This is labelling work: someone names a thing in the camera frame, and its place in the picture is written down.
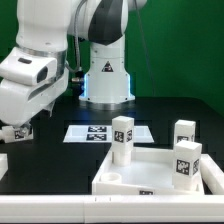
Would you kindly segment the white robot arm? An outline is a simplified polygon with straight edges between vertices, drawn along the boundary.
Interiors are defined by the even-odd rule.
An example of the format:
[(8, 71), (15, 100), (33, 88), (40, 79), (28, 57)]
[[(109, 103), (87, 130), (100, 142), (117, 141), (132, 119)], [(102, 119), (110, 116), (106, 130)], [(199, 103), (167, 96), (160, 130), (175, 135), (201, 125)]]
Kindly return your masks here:
[(30, 120), (51, 112), (82, 69), (80, 44), (89, 45), (89, 71), (78, 75), (79, 102), (112, 110), (135, 100), (125, 70), (129, 13), (147, 0), (17, 0), (16, 46), (0, 62), (0, 122), (25, 139)]

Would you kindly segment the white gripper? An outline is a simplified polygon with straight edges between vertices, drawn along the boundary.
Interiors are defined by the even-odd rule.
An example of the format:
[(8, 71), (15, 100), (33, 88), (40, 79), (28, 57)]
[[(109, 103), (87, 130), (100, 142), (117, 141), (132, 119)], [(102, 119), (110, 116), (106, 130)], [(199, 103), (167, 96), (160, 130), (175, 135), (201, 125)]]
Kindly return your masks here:
[(55, 100), (65, 92), (68, 85), (68, 72), (55, 82), (43, 81), (35, 86), (25, 86), (3, 79), (0, 83), (0, 120), (18, 126), (19, 134), (28, 137), (32, 125), (28, 122), (44, 110), (52, 116)]

